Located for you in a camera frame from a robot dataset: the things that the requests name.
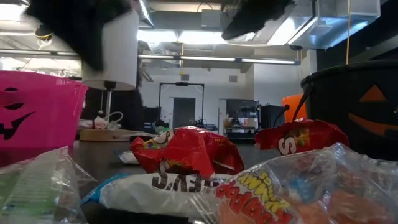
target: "table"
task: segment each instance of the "table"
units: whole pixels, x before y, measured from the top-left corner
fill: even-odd
[[[140,166],[122,164],[115,156],[115,151],[129,150],[128,142],[80,142],[73,145],[73,160],[93,176],[97,182],[92,182],[80,188],[80,197],[84,197],[97,185],[109,179],[113,175],[145,174]],[[249,168],[257,163],[277,157],[277,151],[258,151],[253,146],[238,146],[239,153],[245,167]],[[163,215],[136,214],[118,210],[109,210],[90,202],[81,206],[89,224],[97,223],[188,223],[187,218],[168,217]]]

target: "pink jack-o-lantern bucket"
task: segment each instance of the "pink jack-o-lantern bucket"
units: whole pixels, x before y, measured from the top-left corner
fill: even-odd
[[[0,167],[73,145],[87,86],[0,71]]]

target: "candy wrapper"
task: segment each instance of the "candy wrapper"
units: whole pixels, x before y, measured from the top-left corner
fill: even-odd
[[[0,223],[87,223],[79,186],[95,181],[64,147],[0,168]]]
[[[278,149],[282,155],[323,149],[338,142],[349,147],[347,136],[337,126],[307,119],[262,130],[254,139],[260,149]]]
[[[147,173],[235,175],[244,169],[236,146],[226,137],[187,126],[144,142],[137,138],[131,151]]]
[[[397,223],[398,169],[342,144],[269,160],[191,199],[206,223]]]
[[[192,195],[205,187],[216,187],[229,177],[216,175],[205,180],[197,175],[120,174],[94,189],[82,203],[92,201],[129,212],[200,218],[190,202]]]

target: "red candy bag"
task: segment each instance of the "red candy bag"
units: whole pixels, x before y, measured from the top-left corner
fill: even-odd
[[[337,142],[349,147],[347,136],[337,126],[309,119],[262,130],[254,140],[261,150],[278,149],[282,155],[323,149]]]
[[[131,151],[147,173],[235,175],[244,170],[236,146],[226,137],[187,126],[144,142],[137,138]]]

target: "orange jack-o-lantern bucket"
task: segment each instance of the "orange jack-o-lantern bucket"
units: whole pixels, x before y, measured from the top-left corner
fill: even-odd
[[[0,167],[72,145],[86,90],[64,78],[0,71]]]
[[[336,124],[360,154],[398,160],[398,61],[329,68],[301,86],[309,119]]]

